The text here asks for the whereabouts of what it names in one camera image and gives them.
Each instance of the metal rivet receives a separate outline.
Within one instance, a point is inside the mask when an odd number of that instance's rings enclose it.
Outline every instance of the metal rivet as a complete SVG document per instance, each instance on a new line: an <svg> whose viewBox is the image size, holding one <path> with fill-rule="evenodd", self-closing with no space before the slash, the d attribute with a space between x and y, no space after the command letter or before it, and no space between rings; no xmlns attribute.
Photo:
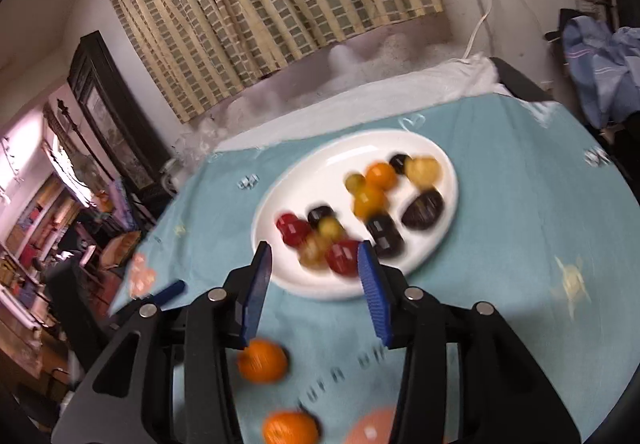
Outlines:
<svg viewBox="0 0 640 444"><path fill-rule="evenodd" d="M226 291L222 287L216 287L207 293L207 298L211 301L222 301L226 298Z"/></svg>
<svg viewBox="0 0 640 444"><path fill-rule="evenodd" d="M422 299L422 297L424 296L424 291L420 289L420 287L407 287L404 290L404 295L412 301L417 301L419 299Z"/></svg>
<svg viewBox="0 0 640 444"><path fill-rule="evenodd" d="M154 314L158 312L158 307L156 307L153 303L147 303L140 307L140 315L143 318L151 318Z"/></svg>
<svg viewBox="0 0 640 444"><path fill-rule="evenodd" d="M486 301L478 303L478 305L476 305L476 310L483 316L491 316L495 312L494 306Z"/></svg>

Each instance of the dark purple fruit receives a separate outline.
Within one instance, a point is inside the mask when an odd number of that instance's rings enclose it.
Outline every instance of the dark purple fruit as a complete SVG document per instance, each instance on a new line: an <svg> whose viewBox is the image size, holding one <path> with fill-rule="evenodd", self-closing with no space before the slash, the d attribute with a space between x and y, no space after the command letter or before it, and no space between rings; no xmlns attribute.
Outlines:
<svg viewBox="0 0 640 444"><path fill-rule="evenodd" d="M404 250L402 235L388 214L373 215L367 222L367 230L373 237L374 250L379 259L396 257Z"/></svg>
<svg viewBox="0 0 640 444"><path fill-rule="evenodd" d="M425 231L432 227L442 215L444 200L435 188L427 190L411 202L402 215L402 224L407 228Z"/></svg>
<svg viewBox="0 0 640 444"><path fill-rule="evenodd" d="M405 153L396 153L396 155L393 155L391 159L389 159L389 164L398 175L404 175L404 163L408 157Z"/></svg>
<svg viewBox="0 0 640 444"><path fill-rule="evenodd" d="M313 229L318 229L318 222L320 222L324 217L335 217L334 210L332 210L331 206L328 204L316 206L306 214L306 219L309 221L309 224L311 224Z"/></svg>

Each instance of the teal tablecloth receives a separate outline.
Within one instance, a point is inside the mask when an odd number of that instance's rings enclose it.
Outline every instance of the teal tablecloth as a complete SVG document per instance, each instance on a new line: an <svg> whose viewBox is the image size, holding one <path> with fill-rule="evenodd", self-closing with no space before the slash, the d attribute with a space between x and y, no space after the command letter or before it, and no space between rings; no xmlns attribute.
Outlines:
<svg viewBox="0 0 640 444"><path fill-rule="evenodd" d="M586 439L640 361L636 200L614 166L586 164L594 139L558 104L488 95L419 114L424 122L415 116L414 130L439 144L456 167L460 203L442 245L409 282L450 305L494 303ZM176 302L183 305L222 284L229 270L251 260L254 210L286 168L340 135L394 127L401 128L398 117L267 149L214 154L142 244L158 274L154 289L186 280L188 292ZM240 190L236 183L251 173L260 182ZM556 259L582 262L590 301L577 305L574 320ZM123 292L118 305L125 300ZM289 349L291 371L274 386L232 378L247 443L261 442L268 413L299 402L322 421L324 442L331 444L369 411L396 402L403 354L380 349L362 298L315 302L271 285L258 335ZM175 388L179 418L179 373ZM455 395L449 402L457 403Z"/></svg>

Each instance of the white plate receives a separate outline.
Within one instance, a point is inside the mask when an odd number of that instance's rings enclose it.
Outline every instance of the white plate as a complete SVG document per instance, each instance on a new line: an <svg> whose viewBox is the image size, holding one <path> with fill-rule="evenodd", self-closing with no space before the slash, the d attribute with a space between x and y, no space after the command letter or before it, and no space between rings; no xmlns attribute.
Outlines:
<svg viewBox="0 0 640 444"><path fill-rule="evenodd" d="M363 173L369 164L388 161L398 152L410 156L430 155L438 160L442 166L442 177L436 188L442 194L445 207L431 230L409 231L400 223L400 217L418 191L408 179L399 179L398 186L387 196L389 213L396 221L406 247L401 255L383 263L397 267L407 275L434 251L449 230L458 204L458 179L453 164L447 154L426 137L403 130L369 130L340 137L319 147L285 171L265 194L254 215L252 246L255 251L261 240L271 244L271 280L274 283L292 294L321 300L363 294L360 280L341 278L329 270L314 273L302 267L296 251L282 242L275 220L283 211L293 211L306 218L311 207L327 203L352 237L371 240L365 225L351 212L352 197L343 180L348 173Z"/></svg>

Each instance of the plate rim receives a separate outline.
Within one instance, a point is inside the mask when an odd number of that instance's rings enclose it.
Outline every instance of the plate rim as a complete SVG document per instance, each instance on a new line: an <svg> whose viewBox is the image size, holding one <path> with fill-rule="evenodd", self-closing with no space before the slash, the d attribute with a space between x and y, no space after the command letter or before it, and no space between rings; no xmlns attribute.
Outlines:
<svg viewBox="0 0 640 444"><path fill-rule="evenodd" d="M459 187L459 183L458 183L458 174L456 173L456 167L453 165L453 162L451 161L451 158L449 157L447 152L442 149L442 147L439 144L437 144L432 139L426 137L425 135L418 134L417 132L407 131L407 130L402 129L402 128L398 128L398 129L394 129L394 128L369 129L369 130L363 130L363 131L359 131L359 132L354 132L353 134L341 135L340 137L336 137L335 139L332 139L331 141L328 141L327 143L324 143L324 144L320 145L319 147L315 148L313 151L310 151L308 154L306 154L306 156L303 157L302 159L299 159L295 163L291 164L286 170L284 170L280 174L280 176L277 178L277 180L273 181L271 186L269 186L269 189L264 193L264 195L260 199L260 202L258 203L258 206L255 209L254 218L252 219L252 222L251 222L251 247L252 247L252 251L255 252L255 250L257 248L257 243L256 243L257 219L260 217L260 214L262 213L262 210L264 209L265 204L267 203L267 201L270 198L270 196L274 193L274 190L280 185L280 183L282 181L284 181L285 179L287 179L287 177L289 177L289 174L298 165L300 165L300 164L304 163L306 160L314 157L320 151L327 150L327 149L331 148L333 145L336 145L336 144L344 141L345 139L353 139L354 137L360 137L361 135L371 135L372 133L380 133L380 132L394 133L394 134L396 134L398 132L404 132L404 134L410 134L410 135L414 135L414 136L417 136L417 137L421 137L422 139L426 139L426 140L430 141L431 143L433 143L436 147L438 147L438 149L444 154L444 157L446 158L447 163L449 163L450 170L451 170L451 173L452 173L452 176L453 176L452 212L451 212L450 218L447 221L447 225L445 226L445 229L443 231L442 236L440 237L438 242L435 244L435 246L433 247L431 252L428 255L426 255L425 258L423 259L422 262L425 262L436 251L436 249L440 246L440 244L444 240L445 236L449 233L449 228L451 227L451 224L453 224L453 219L456 217L456 212L458 210L458 199L459 199L459 194L460 194L460 187ZM414 270L415 269L412 269L412 270L408 271L407 273L403 273L403 274L405 276L407 276L410 273L412 273ZM273 281L273 283L275 283L279 288L281 288L283 291L286 291L289 294L292 294L294 296L304 297L306 299L314 299L314 300L318 300L318 301L345 300L345 299L351 299L351 298L360 297L360 296L364 295L364 290L362 289L362 283L359 284L360 287L356 291L351 291L350 289L345 289L345 290L340 291L338 293L330 292L330 293L327 293L327 294L323 294L322 291L319 292L319 291L316 290L313 294L309 294L306 291L306 288L302 287L302 288L298 289L297 285L292 285L290 283L290 281L281 280L280 277L278 277L277 275L274 275L273 273L271 274L271 281Z"/></svg>

